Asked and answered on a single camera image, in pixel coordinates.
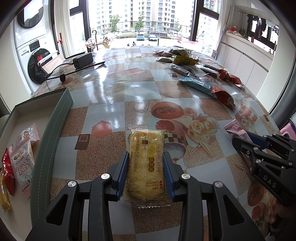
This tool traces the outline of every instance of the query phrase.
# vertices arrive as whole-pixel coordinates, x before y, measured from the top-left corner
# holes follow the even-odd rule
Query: white cabinet
[[[253,70],[254,64],[254,61],[242,54],[234,75],[239,77],[243,84],[246,84]]]
[[[236,51],[233,48],[229,48],[224,66],[229,70],[230,74],[234,74],[237,68],[237,64],[239,62],[240,56],[241,56],[240,52]]]
[[[255,63],[251,75],[246,83],[247,88],[256,96],[265,81],[267,72]]]
[[[220,49],[219,49],[219,52],[218,52],[218,56],[217,56],[217,61],[222,65],[225,64],[225,60],[226,60],[226,57],[227,57],[227,54],[228,54],[228,50],[229,50],[229,46],[221,43]]]

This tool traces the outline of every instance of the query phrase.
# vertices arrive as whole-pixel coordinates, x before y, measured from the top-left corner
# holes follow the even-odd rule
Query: power cord
[[[52,77],[52,78],[46,79],[45,81],[47,82],[48,80],[53,80],[53,79],[59,78],[61,82],[64,82],[64,81],[66,80],[66,76],[67,76],[67,75],[74,74],[74,73],[79,72],[79,71],[81,71],[81,70],[84,70],[84,69],[87,69],[87,68],[90,68],[90,67],[93,67],[93,66],[96,66],[96,65],[99,65],[99,64],[104,64],[104,63],[105,63],[105,61],[100,62],[100,63],[93,64],[93,65],[91,65],[91,66],[86,66],[86,67],[84,67],[84,68],[82,68],[82,69],[75,70],[75,71],[70,72],[70,73],[68,73],[68,74],[61,74],[60,76]]]

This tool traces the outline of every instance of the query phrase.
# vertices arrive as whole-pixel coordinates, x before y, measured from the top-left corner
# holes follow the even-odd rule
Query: white car
[[[149,35],[148,37],[149,41],[157,41],[157,37],[154,34]]]

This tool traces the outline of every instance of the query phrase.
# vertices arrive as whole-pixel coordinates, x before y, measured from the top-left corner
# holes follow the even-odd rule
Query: washing machine door
[[[49,74],[47,74],[39,65],[38,62],[43,59],[44,57],[48,56],[50,52],[47,49],[39,48],[35,50],[31,57],[29,58],[28,62],[28,74],[31,78],[31,80],[38,85],[41,85],[48,77]],[[43,64],[48,63],[52,60],[52,57],[50,57],[48,60],[46,60]]]

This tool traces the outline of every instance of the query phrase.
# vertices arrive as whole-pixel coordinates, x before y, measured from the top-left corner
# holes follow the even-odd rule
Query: apartment building
[[[171,32],[176,31],[176,22],[181,25],[180,33],[190,34],[194,2],[192,0],[89,0],[91,30],[99,33],[110,31],[110,18],[120,15],[118,31],[131,30],[139,14],[145,18],[144,29]]]

